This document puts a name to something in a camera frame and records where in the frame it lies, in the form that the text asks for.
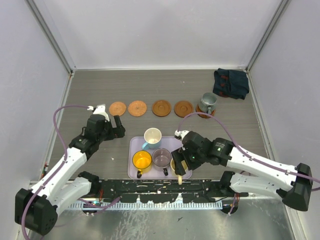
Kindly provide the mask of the cream mug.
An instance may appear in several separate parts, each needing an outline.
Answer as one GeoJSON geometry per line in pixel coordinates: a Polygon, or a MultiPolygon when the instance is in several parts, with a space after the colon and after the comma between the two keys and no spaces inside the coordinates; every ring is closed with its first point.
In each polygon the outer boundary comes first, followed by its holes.
{"type": "MultiPolygon", "coordinates": [[[[187,171],[187,170],[188,170],[188,166],[187,166],[186,162],[183,160],[183,161],[181,162],[181,164],[182,164],[182,166],[183,166],[183,169],[184,169],[185,171],[187,171]]],[[[172,174],[174,177],[177,177],[178,184],[179,184],[179,185],[182,185],[182,183],[183,183],[183,177],[182,177],[181,175],[175,173],[175,162],[174,162],[173,159],[171,159],[171,161],[170,161],[170,167],[171,167],[171,174],[172,174]]]]}

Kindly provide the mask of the woven rattan coaster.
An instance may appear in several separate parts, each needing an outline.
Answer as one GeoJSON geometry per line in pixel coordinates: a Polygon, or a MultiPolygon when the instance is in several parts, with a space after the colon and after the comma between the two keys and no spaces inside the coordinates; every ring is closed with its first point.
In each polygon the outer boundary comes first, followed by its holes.
{"type": "Polygon", "coordinates": [[[209,118],[211,118],[210,116],[214,116],[216,113],[216,110],[213,110],[213,112],[211,114],[201,111],[199,104],[196,105],[195,110],[196,110],[197,115],[201,118],[204,118],[204,119],[209,119],[209,118]]]}
{"type": "Polygon", "coordinates": [[[109,106],[109,113],[112,116],[122,116],[126,112],[127,106],[121,101],[113,102],[109,106]]]}
{"type": "Polygon", "coordinates": [[[147,111],[147,105],[141,100],[135,100],[128,106],[128,112],[134,117],[141,117],[147,111]]]}

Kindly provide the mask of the brown wooden coaster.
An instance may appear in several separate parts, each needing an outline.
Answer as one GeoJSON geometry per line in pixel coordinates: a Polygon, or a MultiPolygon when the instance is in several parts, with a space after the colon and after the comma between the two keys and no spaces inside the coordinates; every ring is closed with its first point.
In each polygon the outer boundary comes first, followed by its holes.
{"type": "Polygon", "coordinates": [[[167,100],[157,100],[152,105],[152,112],[158,117],[166,117],[171,110],[172,106],[167,100]]]}
{"type": "Polygon", "coordinates": [[[185,116],[193,112],[193,105],[186,100],[178,101],[174,106],[174,113],[180,118],[184,118],[185,116]]]}

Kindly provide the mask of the grey green mug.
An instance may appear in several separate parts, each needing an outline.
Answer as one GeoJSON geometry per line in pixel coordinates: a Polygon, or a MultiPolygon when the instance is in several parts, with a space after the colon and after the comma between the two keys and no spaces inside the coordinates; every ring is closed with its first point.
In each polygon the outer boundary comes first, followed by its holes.
{"type": "Polygon", "coordinates": [[[212,92],[204,93],[198,104],[199,109],[207,114],[212,114],[216,109],[217,98],[216,95],[212,92]]]}

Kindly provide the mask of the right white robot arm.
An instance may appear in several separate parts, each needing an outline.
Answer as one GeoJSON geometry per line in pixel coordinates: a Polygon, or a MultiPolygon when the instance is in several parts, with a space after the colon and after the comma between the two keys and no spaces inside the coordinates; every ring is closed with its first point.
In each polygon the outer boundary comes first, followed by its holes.
{"type": "Polygon", "coordinates": [[[225,197],[234,193],[253,193],[280,199],[286,206],[297,211],[309,209],[313,180],[311,168],[272,161],[253,154],[224,138],[209,140],[194,131],[177,130],[174,137],[182,146],[171,154],[175,173],[183,176],[183,162],[191,171],[204,163],[221,165],[249,173],[248,176],[225,171],[219,181],[219,191],[225,197]]]}

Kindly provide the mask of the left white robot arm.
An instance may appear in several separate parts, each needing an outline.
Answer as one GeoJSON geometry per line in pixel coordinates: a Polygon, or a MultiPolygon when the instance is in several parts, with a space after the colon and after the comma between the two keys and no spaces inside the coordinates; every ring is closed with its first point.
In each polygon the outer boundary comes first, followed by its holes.
{"type": "Polygon", "coordinates": [[[125,128],[118,115],[113,126],[105,114],[92,114],[66,149],[66,154],[31,189],[20,189],[15,195],[14,221],[42,236],[55,226],[58,216],[83,196],[95,198],[102,187],[98,176],[83,171],[74,181],[70,177],[84,165],[104,141],[122,138],[125,128]]]}

